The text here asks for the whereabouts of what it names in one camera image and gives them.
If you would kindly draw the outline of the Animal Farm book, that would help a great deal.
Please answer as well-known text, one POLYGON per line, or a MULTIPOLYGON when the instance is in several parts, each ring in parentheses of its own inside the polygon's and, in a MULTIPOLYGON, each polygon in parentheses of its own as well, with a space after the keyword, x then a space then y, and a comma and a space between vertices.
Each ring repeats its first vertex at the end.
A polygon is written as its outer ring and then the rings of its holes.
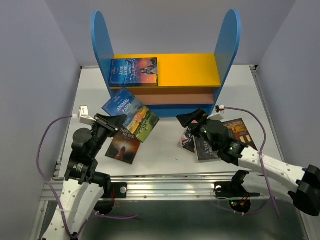
POLYGON ((144 143, 159 118, 125 87, 121 88, 102 109, 110 116, 126 115, 123 127, 144 143))

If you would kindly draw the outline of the Jane Eyre book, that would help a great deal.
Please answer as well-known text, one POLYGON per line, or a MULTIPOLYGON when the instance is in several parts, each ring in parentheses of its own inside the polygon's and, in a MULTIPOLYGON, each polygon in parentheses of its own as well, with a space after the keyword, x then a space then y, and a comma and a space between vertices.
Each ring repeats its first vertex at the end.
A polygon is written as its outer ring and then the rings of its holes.
POLYGON ((157 87, 158 58, 118 58, 111 60, 109 86, 157 87))

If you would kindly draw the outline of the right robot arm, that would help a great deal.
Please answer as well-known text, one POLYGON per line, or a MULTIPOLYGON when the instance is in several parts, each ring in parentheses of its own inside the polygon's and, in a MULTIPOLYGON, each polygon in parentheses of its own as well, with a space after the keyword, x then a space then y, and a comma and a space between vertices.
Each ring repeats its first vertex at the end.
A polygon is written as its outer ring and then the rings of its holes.
POLYGON ((293 205, 303 213, 317 217, 320 214, 320 170, 309 165, 308 168, 286 164, 280 160, 263 154, 247 144, 233 139, 227 127, 218 119, 218 115, 226 110, 219 105, 216 113, 207 115, 201 108, 188 114, 177 115, 184 128, 189 128, 196 138, 203 139, 218 157, 235 166, 261 173, 265 178, 270 200, 275 205, 275 191, 269 180, 282 184, 287 192, 285 197, 292 200, 293 205))

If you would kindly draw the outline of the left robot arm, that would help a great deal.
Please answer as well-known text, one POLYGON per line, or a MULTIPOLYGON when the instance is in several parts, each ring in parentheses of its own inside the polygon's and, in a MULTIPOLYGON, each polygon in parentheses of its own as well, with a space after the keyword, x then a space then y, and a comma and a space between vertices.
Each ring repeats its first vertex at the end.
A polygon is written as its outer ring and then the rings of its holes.
POLYGON ((127 115, 105 116, 79 114, 79 121, 90 128, 80 128, 72 136, 71 154, 64 174, 61 195, 44 240, 78 240, 101 197, 112 192, 108 174, 97 172, 96 156, 108 138, 122 128, 127 115))

